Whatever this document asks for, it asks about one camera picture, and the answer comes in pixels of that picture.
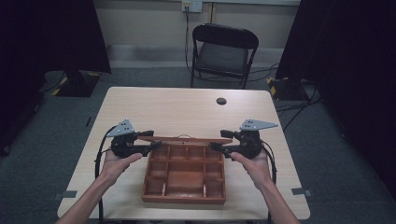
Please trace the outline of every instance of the chair seat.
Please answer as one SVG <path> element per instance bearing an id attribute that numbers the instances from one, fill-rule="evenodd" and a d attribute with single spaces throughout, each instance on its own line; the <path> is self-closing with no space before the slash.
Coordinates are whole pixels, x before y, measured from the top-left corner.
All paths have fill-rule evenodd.
<path id="1" fill-rule="evenodd" d="M 198 69 L 244 75 L 247 69 L 248 50 L 204 43 L 196 61 Z"/>

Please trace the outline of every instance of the baseboard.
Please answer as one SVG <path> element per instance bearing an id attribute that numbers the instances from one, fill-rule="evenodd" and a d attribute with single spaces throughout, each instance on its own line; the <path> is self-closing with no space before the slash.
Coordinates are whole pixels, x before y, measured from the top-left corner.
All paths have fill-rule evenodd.
<path id="1" fill-rule="evenodd" d="M 279 63 L 283 49 L 258 49 L 253 67 L 270 67 Z M 188 64 L 191 66 L 192 49 L 188 51 Z M 109 45 L 107 56 L 110 66 L 117 67 L 183 67 L 186 66 L 184 48 L 138 47 L 133 45 Z"/>

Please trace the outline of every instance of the chair backrest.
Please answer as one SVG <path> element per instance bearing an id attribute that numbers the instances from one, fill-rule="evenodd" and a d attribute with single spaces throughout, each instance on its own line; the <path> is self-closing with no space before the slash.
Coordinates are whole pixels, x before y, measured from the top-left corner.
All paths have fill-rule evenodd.
<path id="1" fill-rule="evenodd" d="M 192 39 L 216 45 L 236 47 L 240 49 L 256 49 L 259 39 L 249 30 L 230 26 L 205 23 L 192 31 Z"/>

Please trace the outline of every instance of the forearm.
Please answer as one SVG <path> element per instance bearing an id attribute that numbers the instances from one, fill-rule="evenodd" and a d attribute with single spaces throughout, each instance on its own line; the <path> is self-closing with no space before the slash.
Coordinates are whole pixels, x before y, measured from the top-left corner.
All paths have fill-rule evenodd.
<path id="1" fill-rule="evenodd" d="M 275 224 L 300 223 L 297 217 L 291 212 L 274 182 L 266 181 L 260 187 L 260 192 L 268 206 Z"/>
<path id="2" fill-rule="evenodd" d="M 86 223 L 93 209 L 110 186 L 108 181 L 99 176 L 56 223 Z"/>

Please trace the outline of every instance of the black chair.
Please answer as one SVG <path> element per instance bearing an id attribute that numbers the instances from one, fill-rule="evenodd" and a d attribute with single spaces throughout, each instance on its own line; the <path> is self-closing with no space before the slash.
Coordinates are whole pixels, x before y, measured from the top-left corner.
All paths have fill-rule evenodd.
<path id="1" fill-rule="evenodd" d="M 223 77 L 241 79 L 242 89 L 247 85 L 248 74 L 259 39 L 249 30 L 205 23 L 192 31 L 194 50 L 192 54 L 191 87 L 194 71 Z"/>

